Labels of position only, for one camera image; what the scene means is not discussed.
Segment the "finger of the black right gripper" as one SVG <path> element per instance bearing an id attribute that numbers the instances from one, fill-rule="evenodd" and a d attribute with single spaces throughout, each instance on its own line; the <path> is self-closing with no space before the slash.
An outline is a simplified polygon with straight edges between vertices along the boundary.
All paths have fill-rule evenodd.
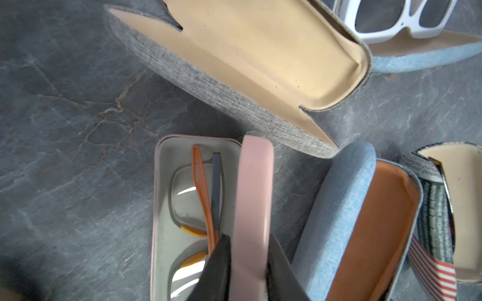
<path id="1" fill-rule="evenodd" d="M 300 286 L 290 262 L 273 234 L 270 234 L 269 237 L 266 280 L 268 300 L 310 300 Z"/>

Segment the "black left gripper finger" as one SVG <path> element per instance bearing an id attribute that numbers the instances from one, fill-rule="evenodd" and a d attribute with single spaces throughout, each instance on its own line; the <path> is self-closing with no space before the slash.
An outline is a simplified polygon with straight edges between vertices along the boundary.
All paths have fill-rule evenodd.
<path id="1" fill-rule="evenodd" d="M 231 273 L 231 242 L 222 235 L 188 301 L 228 300 Z"/>

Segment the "grey fabric glasses case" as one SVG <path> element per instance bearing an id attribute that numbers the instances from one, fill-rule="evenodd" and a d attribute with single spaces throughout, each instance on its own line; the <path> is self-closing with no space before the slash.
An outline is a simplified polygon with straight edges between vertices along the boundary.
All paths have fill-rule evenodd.
<path id="1" fill-rule="evenodd" d="M 268 139 L 338 153 L 311 113 L 358 89 L 372 54 L 321 1 L 165 1 L 163 18 L 104 9 L 110 32 L 172 84 Z"/>

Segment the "blue case orange lining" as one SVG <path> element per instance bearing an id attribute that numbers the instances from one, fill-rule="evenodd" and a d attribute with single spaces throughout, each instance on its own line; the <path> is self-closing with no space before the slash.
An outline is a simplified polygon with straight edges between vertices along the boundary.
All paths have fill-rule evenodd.
<path id="1" fill-rule="evenodd" d="M 410 169 L 354 142 L 333 159 L 292 269 L 310 300 L 390 300 L 422 203 Z"/>

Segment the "pink hard glasses case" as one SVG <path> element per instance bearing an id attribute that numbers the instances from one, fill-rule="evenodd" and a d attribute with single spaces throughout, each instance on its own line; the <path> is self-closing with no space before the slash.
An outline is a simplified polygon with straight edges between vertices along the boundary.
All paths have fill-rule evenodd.
<path id="1" fill-rule="evenodd" d="M 242 141 L 168 135 L 154 155 L 151 300 L 187 300 L 223 236 L 228 284 L 222 300 L 265 300 L 274 148 Z"/>

